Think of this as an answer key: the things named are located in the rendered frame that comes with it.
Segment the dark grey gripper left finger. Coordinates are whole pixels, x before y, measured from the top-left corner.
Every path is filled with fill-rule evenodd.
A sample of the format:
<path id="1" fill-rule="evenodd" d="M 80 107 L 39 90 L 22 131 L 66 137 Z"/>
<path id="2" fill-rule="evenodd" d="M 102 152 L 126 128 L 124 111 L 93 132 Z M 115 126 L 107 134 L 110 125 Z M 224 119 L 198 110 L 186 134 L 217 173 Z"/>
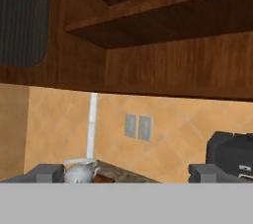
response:
<path id="1" fill-rule="evenodd" d="M 62 164 L 38 164 L 26 174 L 5 180 L 5 183 L 60 183 L 63 173 Z"/>

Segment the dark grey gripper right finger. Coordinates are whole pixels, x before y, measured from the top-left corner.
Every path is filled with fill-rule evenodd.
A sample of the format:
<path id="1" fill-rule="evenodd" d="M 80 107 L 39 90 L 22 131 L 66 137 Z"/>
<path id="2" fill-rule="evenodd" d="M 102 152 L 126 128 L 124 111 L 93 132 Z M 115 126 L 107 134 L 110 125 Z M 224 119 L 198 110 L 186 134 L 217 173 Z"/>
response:
<path id="1" fill-rule="evenodd" d="M 225 173 L 214 164 L 191 164 L 188 168 L 190 183 L 245 183 L 245 179 Z"/>

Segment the brown wooden tray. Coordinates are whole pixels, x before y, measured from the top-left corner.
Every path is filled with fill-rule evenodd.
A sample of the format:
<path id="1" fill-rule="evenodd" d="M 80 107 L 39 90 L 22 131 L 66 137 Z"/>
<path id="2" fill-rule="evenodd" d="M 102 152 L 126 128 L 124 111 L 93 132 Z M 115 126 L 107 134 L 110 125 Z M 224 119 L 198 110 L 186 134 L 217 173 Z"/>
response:
<path id="1" fill-rule="evenodd" d="M 114 183 L 115 180 L 112 178 L 108 178 L 106 176 L 103 175 L 96 175 L 95 178 L 93 179 L 93 183 Z"/>

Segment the brown wooden open cabinet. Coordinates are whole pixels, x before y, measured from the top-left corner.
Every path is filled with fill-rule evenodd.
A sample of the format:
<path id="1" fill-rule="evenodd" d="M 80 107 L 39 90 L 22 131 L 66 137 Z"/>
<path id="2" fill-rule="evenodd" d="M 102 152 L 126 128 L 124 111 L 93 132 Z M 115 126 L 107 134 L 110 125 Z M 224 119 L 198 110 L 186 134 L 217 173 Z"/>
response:
<path id="1" fill-rule="evenodd" d="M 253 0 L 50 0 L 43 60 L 0 83 L 253 102 Z"/>

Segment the black toaster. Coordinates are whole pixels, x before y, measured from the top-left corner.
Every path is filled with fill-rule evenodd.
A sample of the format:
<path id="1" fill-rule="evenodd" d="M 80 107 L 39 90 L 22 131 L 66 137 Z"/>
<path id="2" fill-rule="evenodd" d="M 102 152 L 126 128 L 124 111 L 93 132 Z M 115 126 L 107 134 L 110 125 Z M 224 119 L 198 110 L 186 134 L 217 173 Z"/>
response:
<path id="1" fill-rule="evenodd" d="M 206 163 L 253 182 L 253 133 L 216 131 L 207 144 Z"/>

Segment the white vertical wall strip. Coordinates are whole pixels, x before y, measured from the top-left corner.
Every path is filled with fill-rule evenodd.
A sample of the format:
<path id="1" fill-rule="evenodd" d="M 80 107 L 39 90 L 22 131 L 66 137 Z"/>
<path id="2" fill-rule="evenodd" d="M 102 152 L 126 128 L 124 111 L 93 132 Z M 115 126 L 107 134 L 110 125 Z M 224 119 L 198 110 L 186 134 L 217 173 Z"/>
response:
<path id="1" fill-rule="evenodd" d="M 98 94 L 92 93 L 90 97 L 89 119 L 87 128 L 87 149 L 86 149 L 87 158 L 94 157 L 97 105 L 98 105 Z"/>

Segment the grey wall outlet plate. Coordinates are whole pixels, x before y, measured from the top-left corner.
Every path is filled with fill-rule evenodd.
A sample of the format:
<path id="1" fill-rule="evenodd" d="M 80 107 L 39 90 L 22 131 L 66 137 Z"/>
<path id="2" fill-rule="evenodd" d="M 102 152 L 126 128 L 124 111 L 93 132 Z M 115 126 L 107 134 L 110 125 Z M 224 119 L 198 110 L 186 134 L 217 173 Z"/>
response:
<path id="1" fill-rule="evenodd" d="M 138 138 L 150 141 L 152 139 L 152 122 L 151 116 L 141 115 L 138 123 Z"/>
<path id="2" fill-rule="evenodd" d="M 135 138 L 136 137 L 136 115 L 127 113 L 125 116 L 125 136 Z"/>

